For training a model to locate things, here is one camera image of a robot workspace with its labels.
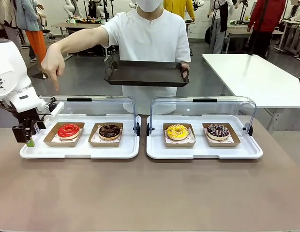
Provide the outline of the person's right hand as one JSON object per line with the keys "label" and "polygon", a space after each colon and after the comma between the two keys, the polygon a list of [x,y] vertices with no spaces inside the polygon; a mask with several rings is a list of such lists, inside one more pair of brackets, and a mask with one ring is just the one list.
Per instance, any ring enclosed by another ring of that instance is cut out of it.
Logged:
{"label": "person's right hand", "polygon": [[63,74],[65,68],[61,49],[61,41],[52,44],[41,64],[44,73],[51,79],[56,91],[60,89],[58,77]]}

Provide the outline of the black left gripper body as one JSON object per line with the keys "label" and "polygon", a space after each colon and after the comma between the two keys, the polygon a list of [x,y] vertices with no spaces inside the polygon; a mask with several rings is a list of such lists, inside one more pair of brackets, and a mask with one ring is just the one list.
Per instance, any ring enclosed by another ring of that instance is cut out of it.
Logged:
{"label": "black left gripper body", "polygon": [[18,120],[18,125],[23,124],[32,130],[32,135],[35,135],[40,129],[37,127],[37,121],[44,121],[43,117],[37,112],[36,108],[26,110],[24,112],[17,112],[16,108],[10,106],[12,115]]}

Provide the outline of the person's left hand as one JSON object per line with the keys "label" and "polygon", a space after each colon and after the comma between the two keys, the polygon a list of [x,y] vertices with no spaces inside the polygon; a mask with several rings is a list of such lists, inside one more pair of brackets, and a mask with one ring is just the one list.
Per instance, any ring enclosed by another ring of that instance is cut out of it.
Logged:
{"label": "person's left hand", "polygon": [[186,78],[189,74],[189,69],[190,69],[189,64],[186,62],[182,62],[181,67],[182,67],[181,75],[183,78]]}

